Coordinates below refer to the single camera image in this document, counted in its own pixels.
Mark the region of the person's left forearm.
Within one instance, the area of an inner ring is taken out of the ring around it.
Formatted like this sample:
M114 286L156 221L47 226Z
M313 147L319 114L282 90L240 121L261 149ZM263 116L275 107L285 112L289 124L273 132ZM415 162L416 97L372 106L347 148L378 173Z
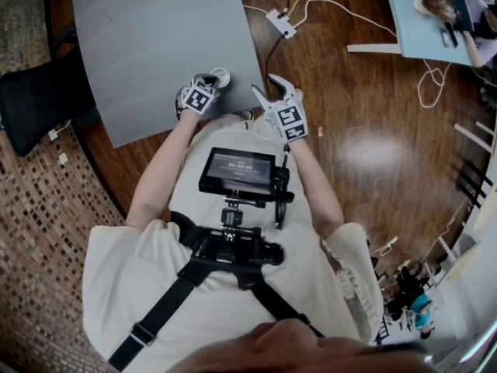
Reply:
M179 170L200 116L184 110L138 181L125 225L145 230L168 209Z

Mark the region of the black stool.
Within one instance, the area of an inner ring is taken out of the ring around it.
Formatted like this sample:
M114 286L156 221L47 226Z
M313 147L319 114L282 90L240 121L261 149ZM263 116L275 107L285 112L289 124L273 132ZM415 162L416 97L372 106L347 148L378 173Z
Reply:
M462 192L471 204L481 208L479 197L486 198L487 193L482 189L484 184L493 186L494 183L471 160L467 160L458 173L456 190Z

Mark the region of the white cup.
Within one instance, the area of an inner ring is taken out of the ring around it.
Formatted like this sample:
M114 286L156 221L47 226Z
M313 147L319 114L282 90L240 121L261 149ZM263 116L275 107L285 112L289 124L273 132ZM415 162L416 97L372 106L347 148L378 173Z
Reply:
M216 75L220 78L220 89L226 88L231 81L230 73L224 68L215 68L210 72L210 75Z

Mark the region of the beige trousers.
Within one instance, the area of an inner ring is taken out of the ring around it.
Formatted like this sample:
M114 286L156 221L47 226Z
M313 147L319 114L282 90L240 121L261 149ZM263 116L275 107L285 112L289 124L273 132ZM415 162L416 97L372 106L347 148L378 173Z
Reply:
M263 153L274 155L278 160L284 155L281 139L262 117L250 121L234 114L205 125L193 138L188 153L207 157L212 148Z

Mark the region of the black office chair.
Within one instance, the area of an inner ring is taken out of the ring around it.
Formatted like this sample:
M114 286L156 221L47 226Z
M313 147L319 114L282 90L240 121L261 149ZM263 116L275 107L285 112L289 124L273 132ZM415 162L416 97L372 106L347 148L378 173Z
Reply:
M19 157L59 123L96 109L75 24L55 36L51 0L43 4L50 61L0 77L0 128Z

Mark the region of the grey table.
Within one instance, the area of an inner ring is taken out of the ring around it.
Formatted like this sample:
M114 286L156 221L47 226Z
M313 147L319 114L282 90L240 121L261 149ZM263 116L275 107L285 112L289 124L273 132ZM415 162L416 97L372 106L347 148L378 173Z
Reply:
M112 145L172 129L176 93L197 74L231 80L210 117L257 106L259 62L242 0L73 0L82 58Z

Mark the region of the beige shirt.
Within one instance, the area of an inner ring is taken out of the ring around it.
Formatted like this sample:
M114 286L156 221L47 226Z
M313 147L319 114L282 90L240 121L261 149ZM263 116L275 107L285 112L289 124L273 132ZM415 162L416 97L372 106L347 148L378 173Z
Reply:
M204 158L186 151L169 199L199 219L217 206L215 199L201 197L193 187ZM324 240L311 223L299 176L290 220L271 239L286 256L281 267L263 273L284 299L327 335L366 342L376 336L384 307L360 225L344 223ZM190 255L179 241L179 227L161 219L143 231L126 225L92 229L83 273L83 326L102 356L110 357L121 345L131 326L172 285ZM234 276L211 274L127 370L163 373L195 349L268 320L270 314L253 295L237 288Z

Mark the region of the black chest monitor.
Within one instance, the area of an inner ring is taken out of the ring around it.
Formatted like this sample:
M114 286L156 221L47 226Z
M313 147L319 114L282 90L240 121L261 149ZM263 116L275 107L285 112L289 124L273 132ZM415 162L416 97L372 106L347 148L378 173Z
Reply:
M270 195L274 169L273 155L212 148L199 180L199 191L226 196L235 191Z

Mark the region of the person's right forearm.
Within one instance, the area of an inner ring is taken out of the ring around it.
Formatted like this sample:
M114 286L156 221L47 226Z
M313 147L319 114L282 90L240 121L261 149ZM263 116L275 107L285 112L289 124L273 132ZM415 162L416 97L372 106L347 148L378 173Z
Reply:
M328 239L345 222L339 200L304 138L288 144L304 188L315 231Z

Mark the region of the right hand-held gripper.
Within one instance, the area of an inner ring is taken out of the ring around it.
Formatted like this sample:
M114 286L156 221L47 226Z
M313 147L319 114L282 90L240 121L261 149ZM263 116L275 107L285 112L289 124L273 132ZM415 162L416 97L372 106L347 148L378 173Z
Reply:
M263 109L263 117L282 142L292 142L308 136L308 122L303 106L303 93L285 78L268 74L267 79L276 86L279 101L270 101L261 89L252 85L253 95Z

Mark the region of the light blue table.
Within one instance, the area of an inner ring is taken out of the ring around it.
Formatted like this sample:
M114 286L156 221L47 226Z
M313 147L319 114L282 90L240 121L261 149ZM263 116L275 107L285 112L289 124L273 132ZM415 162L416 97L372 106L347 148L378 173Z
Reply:
M397 40L389 44L353 44L347 47L348 52L400 54L404 58L473 65L463 33L456 32L456 47L447 47L443 43L442 23L435 16L424 15L416 10L415 0L388 1Z

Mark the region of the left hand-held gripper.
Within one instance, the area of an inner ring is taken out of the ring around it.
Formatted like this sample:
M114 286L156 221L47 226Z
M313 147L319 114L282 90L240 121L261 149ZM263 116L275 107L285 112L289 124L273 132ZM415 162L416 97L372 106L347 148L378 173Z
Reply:
M192 110L198 115L206 113L220 95L220 84L216 75L194 75L177 93L177 114L184 110Z

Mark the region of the white power strip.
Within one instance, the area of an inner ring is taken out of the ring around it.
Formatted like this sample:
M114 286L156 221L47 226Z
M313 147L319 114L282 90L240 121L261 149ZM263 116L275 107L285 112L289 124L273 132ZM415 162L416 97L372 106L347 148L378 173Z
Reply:
M268 12L266 18L287 40L291 39L297 33L295 27L289 23L289 18L276 9Z

